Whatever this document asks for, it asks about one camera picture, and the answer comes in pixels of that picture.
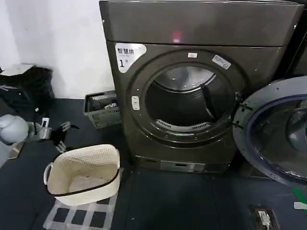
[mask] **checkered mat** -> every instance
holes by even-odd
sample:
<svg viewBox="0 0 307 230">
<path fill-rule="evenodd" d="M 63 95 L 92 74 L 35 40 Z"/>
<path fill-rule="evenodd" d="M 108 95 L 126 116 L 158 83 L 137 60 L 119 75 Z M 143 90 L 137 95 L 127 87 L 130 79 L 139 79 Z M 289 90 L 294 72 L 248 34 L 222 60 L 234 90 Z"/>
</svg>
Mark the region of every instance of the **checkered mat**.
<svg viewBox="0 0 307 230">
<path fill-rule="evenodd" d="M 43 227 L 47 230 L 110 230 L 117 195 L 79 206 L 67 206 L 56 200 Z"/>
</svg>

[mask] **gray plastic basket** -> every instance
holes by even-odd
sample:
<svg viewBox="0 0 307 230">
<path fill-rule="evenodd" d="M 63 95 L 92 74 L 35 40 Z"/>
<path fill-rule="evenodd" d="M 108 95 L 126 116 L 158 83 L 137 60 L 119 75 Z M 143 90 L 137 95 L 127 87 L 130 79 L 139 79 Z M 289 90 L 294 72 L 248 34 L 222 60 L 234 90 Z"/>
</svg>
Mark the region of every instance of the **gray plastic basket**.
<svg viewBox="0 0 307 230">
<path fill-rule="evenodd" d="M 84 115 L 88 116 L 96 129 L 121 123 L 119 107 L 105 108 L 116 103 L 115 91 L 93 93 L 85 96 Z"/>
</svg>

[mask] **dark floor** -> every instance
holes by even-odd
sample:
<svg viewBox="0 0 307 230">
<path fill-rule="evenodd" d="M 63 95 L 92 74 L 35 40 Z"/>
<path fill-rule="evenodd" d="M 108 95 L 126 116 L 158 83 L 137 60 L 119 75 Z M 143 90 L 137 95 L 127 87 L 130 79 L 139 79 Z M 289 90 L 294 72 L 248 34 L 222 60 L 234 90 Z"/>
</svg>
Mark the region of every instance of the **dark floor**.
<svg viewBox="0 0 307 230">
<path fill-rule="evenodd" d="M 294 210 L 292 190 L 269 179 L 222 175 L 133 170 L 121 126 L 95 130 L 82 113 L 82 100 L 57 100 L 50 126 L 72 121 L 66 145 L 113 144 L 125 168 L 112 230 L 253 230 L 251 205 L 273 209 L 280 229 L 305 230 L 307 216 Z M 49 142 L 26 144 L 20 158 L 0 169 L 0 229 L 42 230 L 54 198 L 43 185 L 42 174 L 57 152 Z"/>
</svg>

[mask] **washing machine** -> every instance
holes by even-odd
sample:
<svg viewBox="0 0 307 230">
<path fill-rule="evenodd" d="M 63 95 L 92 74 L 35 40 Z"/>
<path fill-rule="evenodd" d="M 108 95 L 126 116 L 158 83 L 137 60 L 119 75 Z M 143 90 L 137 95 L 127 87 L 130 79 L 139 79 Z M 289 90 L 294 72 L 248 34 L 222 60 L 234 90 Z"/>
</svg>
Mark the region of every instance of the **washing machine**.
<svg viewBox="0 0 307 230">
<path fill-rule="evenodd" d="M 277 68 L 275 79 L 307 75 L 307 1 L 295 2 L 304 4 L 305 8 Z"/>
<path fill-rule="evenodd" d="M 237 151 L 234 114 L 272 80 L 303 8 L 280 0 L 101 1 L 132 159 L 224 172 Z"/>
</svg>

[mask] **white woven basket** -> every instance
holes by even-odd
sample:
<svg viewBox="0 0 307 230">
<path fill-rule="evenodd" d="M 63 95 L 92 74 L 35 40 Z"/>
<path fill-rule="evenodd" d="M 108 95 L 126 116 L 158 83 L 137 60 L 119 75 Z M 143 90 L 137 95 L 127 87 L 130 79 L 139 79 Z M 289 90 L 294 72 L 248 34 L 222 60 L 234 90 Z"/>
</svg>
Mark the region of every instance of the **white woven basket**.
<svg viewBox="0 0 307 230">
<path fill-rule="evenodd" d="M 59 155 L 45 168 L 44 184 L 49 193 L 65 205 L 88 204 L 117 193 L 119 166 L 119 152 L 112 145 L 75 149 Z M 106 182 L 93 188 L 69 192 L 72 179 L 76 176 L 102 178 Z"/>
</svg>

